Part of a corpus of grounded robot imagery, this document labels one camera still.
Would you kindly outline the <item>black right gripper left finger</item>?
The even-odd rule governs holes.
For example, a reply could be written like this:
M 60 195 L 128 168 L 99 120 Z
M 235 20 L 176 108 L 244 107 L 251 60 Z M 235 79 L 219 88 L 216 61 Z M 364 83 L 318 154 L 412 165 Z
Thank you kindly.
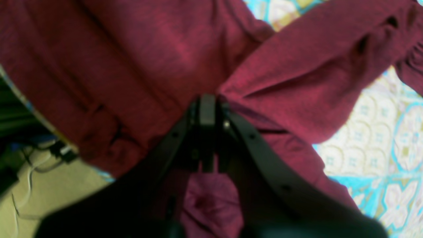
M 184 238 L 192 173 L 215 169 L 216 97 L 203 95 L 158 145 L 101 191 L 44 218 L 37 238 Z

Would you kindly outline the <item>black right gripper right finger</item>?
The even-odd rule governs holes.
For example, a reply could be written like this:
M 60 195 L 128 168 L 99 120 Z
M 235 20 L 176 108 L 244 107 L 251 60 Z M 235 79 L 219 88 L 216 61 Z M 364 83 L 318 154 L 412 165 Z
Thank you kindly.
M 240 238 L 386 238 L 376 220 L 314 188 L 291 169 L 246 119 L 216 102 L 219 172 L 239 194 Z

